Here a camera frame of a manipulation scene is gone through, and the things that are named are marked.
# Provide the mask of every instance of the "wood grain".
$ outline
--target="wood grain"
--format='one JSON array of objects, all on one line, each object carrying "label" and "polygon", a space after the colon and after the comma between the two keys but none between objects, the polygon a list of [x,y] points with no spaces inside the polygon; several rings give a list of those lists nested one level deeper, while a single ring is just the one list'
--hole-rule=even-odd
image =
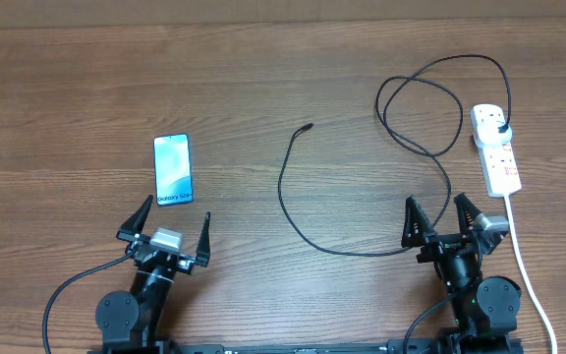
[{"label": "wood grain", "polygon": [[0,0],[0,30],[564,16],[566,0]]},{"label": "wood grain", "polygon": [[[146,231],[187,234],[195,247],[212,212],[212,261],[178,277],[164,328],[181,343],[225,345],[381,342],[401,337],[443,289],[415,253],[383,259],[325,255],[287,223],[276,179],[291,134],[284,198],[325,247],[397,247],[405,199],[430,217],[445,195],[439,172],[397,146],[373,116],[378,86],[446,55],[481,53],[506,68],[514,147],[524,189],[513,198],[531,280],[566,352],[566,19],[0,30],[0,353],[40,353],[47,299],[69,276],[119,257],[117,227],[154,193],[152,139],[190,134],[196,201],[154,207]],[[466,109],[505,107],[496,69],[448,62],[425,77]],[[407,87],[390,122],[431,150],[458,125],[455,102]],[[482,210],[486,196],[470,124],[440,160],[455,192]],[[457,228],[453,207],[438,225]],[[101,343],[94,308],[127,289],[131,265],[85,278],[58,299],[54,353]],[[484,274],[520,284],[510,243]],[[416,336],[451,325],[448,311]],[[530,353],[547,338],[524,297],[519,330]]]}]

